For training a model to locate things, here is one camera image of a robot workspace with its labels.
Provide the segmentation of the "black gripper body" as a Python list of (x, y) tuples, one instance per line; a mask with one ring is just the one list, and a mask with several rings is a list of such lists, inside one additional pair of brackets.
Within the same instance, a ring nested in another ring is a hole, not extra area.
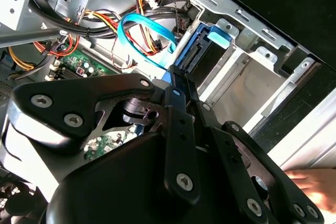
[(226, 176), (197, 150), (201, 195), (188, 206), (163, 191), (164, 143), (156, 133), (132, 140), (69, 174), (47, 208), (47, 223), (248, 223)]

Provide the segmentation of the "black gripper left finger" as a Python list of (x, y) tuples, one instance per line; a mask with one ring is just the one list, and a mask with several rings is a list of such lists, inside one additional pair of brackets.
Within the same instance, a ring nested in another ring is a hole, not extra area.
[(138, 73), (30, 83), (13, 91), (7, 116), (10, 131), (40, 145), (48, 168), (42, 178), (59, 174), (55, 186), (46, 183), (50, 201), (59, 184), (86, 165), (70, 161), (122, 121), (150, 128), (133, 140), (149, 133), (162, 138), (165, 194), (185, 205), (200, 199), (193, 119), (178, 86), (160, 89)]

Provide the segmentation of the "person's hand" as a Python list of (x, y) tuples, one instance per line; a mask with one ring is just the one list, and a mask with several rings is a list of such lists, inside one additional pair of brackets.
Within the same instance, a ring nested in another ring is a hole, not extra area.
[(319, 209), (335, 213), (335, 169), (290, 170), (285, 174)]

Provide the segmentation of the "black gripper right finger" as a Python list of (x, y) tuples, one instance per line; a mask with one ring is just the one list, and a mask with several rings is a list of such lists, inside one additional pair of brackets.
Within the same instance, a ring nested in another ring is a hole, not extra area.
[(324, 223), (322, 213), (263, 149), (235, 122), (220, 124), (199, 100), (195, 83), (181, 76), (188, 110), (196, 116), (200, 143), (207, 145), (224, 172), (231, 207), (229, 223)]

